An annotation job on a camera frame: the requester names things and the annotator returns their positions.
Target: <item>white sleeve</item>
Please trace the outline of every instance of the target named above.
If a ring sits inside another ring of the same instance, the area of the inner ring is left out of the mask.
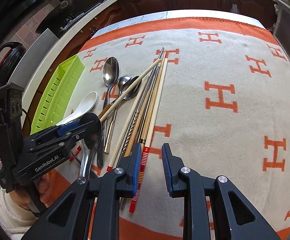
[[[12,240],[20,240],[36,217],[17,205],[4,189],[0,190],[0,225]]]

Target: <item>table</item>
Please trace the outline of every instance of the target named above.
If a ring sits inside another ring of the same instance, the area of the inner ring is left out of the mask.
[[[85,69],[65,116],[90,91],[106,87],[102,67],[116,57],[120,76],[142,73],[162,46],[168,67],[150,155],[136,211],[120,213],[121,239],[179,239],[183,199],[166,190],[160,147],[201,175],[225,175],[267,219],[282,239],[290,230],[290,62],[275,38],[257,21],[225,12],[172,11],[110,25],[86,42]],[[117,97],[117,91],[110,95]],[[132,101],[118,110],[112,148]],[[101,170],[103,175],[109,157]],[[79,167],[57,170],[69,181]],[[210,224],[213,235],[213,224]]]

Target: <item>green plastic basket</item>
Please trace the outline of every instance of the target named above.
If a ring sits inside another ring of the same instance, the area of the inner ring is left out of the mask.
[[[31,125],[32,134],[63,119],[69,99],[84,68],[78,55],[72,56],[57,67],[38,104]]]

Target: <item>white ceramic spoon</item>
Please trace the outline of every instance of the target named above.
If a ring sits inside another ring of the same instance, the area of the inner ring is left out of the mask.
[[[88,93],[87,95],[85,95],[85,97],[79,103],[75,112],[73,112],[72,114],[70,114],[66,118],[62,119],[56,125],[66,124],[72,120],[75,120],[75,119],[81,117],[83,114],[89,112],[94,107],[96,100],[97,100],[97,92],[93,91],[93,92]]]

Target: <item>tiled wall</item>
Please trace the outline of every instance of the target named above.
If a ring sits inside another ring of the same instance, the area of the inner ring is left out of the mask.
[[[30,14],[26,15],[6,36],[0,46],[9,42],[17,41],[23,44],[25,49],[30,48],[30,46],[35,42],[40,34],[36,33],[36,29],[41,23],[41,21],[54,9],[54,6],[48,2],[42,3],[40,6],[31,11]],[[9,48],[4,48],[0,52],[0,62]]]

